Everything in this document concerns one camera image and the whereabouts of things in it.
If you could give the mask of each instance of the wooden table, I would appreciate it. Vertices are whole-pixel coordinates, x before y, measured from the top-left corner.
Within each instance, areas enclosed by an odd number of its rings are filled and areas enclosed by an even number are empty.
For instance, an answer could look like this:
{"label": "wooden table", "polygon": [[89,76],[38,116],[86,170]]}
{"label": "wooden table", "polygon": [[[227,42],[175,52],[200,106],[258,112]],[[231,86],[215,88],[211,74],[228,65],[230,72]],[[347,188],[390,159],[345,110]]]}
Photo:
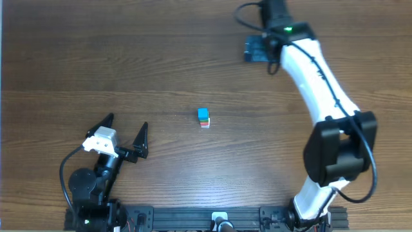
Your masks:
{"label": "wooden table", "polygon": [[[257,34],[233,19],[244,2],[4,0],[2,229],[62,229],[61,160],[109,112],[125,146],[149,122],[147,160],[125,164],[113,190],[123,203],[287,204],[306,177],[312,123],[284,71],[243,62],[245,38]],[[376,194],[335,205],[353,229],[412,228],[412,1],[288,5],[312,25],[346,93],[379,121]],[[75,155],[66,181],[96,159]],[[364,173],[345,192],[361,197],[370,182]]]}

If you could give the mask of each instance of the blue block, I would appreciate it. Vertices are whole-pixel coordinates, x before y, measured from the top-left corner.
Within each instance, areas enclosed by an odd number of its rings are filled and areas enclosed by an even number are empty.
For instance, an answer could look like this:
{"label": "blue block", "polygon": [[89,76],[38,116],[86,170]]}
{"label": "blue block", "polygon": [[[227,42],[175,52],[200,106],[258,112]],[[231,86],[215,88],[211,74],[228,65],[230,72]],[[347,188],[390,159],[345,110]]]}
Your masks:
{"label": "blue block", "polygon": [[198,116],[199,116],[199,120],[208,120],[209,112],[207,111],[207,108],[199,108]]}

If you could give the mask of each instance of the wooden tabletop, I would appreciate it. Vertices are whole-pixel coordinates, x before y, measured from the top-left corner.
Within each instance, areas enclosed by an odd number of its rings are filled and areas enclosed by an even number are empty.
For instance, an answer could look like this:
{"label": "wooden tabletop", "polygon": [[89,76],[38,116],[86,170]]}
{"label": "wooden tabletop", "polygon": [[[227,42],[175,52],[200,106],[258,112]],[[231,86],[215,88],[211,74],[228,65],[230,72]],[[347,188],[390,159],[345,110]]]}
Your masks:
{"label": "wooden tabletop", "polygon": [[[306,178],[312,123],[293,80],[243,62],[235,0],[4,0],[2,229],[62,229],[61,160],[109,112],[121,144],[149,123],[149,156],[112,197],[156,207],[280,206]],[[379,122],[376,194],[341,198],[353,229],[412,228],[412,1],[290,0],[342,88]],[[256,9],[245,10],[257,22]],[[211,128],[197,109],[207,107]],[[81,152],[66,164],[93,167]],[[345,192],[362,197],[363,173]]]}

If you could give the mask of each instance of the blue box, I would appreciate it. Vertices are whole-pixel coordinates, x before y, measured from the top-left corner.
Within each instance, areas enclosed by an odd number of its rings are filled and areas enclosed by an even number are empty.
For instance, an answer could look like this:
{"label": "blue box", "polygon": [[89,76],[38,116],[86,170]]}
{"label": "blue box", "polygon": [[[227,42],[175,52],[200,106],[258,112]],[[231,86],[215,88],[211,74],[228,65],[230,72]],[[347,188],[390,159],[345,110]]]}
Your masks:
{"label": "blue box", "polygon": [[199,120],[208,120],[209,112],[207,111],[207,108],[199,108],[198,117],[199,117]]}

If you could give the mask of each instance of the wood grain surface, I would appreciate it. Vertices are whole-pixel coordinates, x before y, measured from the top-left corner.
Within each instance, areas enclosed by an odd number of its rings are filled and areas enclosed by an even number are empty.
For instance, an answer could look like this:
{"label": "wood grain surface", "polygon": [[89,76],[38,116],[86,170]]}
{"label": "wood grain surface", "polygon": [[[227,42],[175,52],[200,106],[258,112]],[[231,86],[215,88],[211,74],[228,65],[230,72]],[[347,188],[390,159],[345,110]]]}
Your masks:
{"label": "wood grain surface", "polygon": [[[147,160],[125,164],[113,190],[125,204],[275,206],[300,190],[312,123],[284,71],[243,62],[256,32],[232,12],[246,1],[3,2],[2,229],[62,229],[61,160],[109,112],[125,146],[149,123]],[[346,93],[379,121],[376,194],[334,204],[348,208],[353,229],[412,228],[412,1],[288,5],[312,25]],[[66,181],[96,159],[75,155]],[[345,192],[361,197],[370,182],[364,173]]]}

